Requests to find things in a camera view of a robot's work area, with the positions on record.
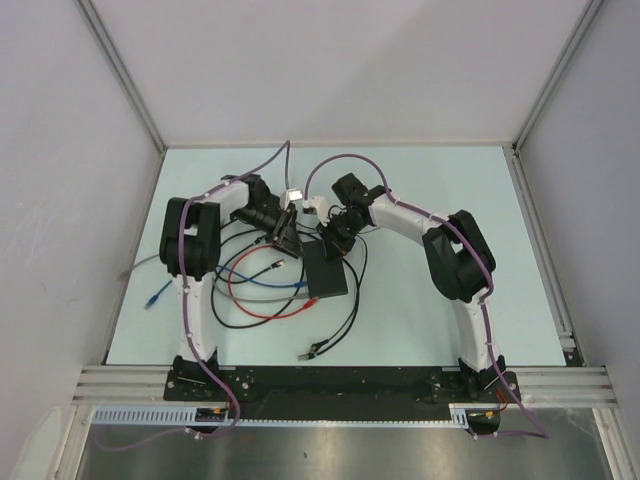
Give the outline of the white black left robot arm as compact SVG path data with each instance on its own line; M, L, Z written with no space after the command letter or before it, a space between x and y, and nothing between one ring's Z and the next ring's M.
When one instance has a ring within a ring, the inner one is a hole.
M239 220L264 232L269 246L300 258L298 196L297 192L278 196L261 176L251 174L243 179L226 176L201 195L168 201L159 258L179 292L183 334L178 355L182 359L206 362L216 355L216 341L207 337L204 326L203 296L219 265L222 227Z

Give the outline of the black network switch box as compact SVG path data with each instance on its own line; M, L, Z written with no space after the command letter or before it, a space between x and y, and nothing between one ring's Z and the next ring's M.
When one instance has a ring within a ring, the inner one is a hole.
M306 285L311 298L332 298L348 293L344 267L340 259L327 259L321 240L302 244Z

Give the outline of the black cable teal boot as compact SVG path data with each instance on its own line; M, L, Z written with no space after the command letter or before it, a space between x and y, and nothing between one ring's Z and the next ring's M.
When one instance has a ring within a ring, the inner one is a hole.
M262 268L258 272L253 273L251 275L245 275L245 274L239 273L236 270L233 270L230 267L225 267L225 266L221 266L220 270L228 272L230 276L238 277L238 280L233 280L233 283L239 284L239 283L243 283L243 282L254 282L261 275L264 275L264 274L266 274L267 272L269 272L271 270L275 270L277 268L280 268L284 264L285 264L285 260L284 259L279 259L279 260L269 264L268 266Z

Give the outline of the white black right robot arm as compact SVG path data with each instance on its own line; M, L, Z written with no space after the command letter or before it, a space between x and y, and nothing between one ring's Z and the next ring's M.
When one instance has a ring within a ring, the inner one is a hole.
M346 255L366 227L387 229L421 245L435 288L454 309L462 391L473 401L486 400L506 367L495 346L488 306L496 261L474 217L465 210L449 217L428 213L392 197L383 185L367 188L352 173L332 190L344 207L339 213L333 214L323 197L303 201L304 211L318 218L327 255Z

